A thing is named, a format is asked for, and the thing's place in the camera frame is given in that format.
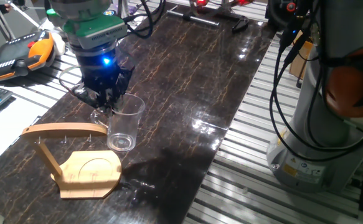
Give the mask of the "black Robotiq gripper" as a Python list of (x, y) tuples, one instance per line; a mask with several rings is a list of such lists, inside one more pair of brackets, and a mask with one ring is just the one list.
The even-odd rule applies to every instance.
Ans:
[(92, 49), (71, 45), (76, 56), (82, 82), (72, 87), (80, 101), (95, 109), (105, 109), (111, 116), (124, 107), (124, 95), (134, 72), (134, 58), (117, 42)]

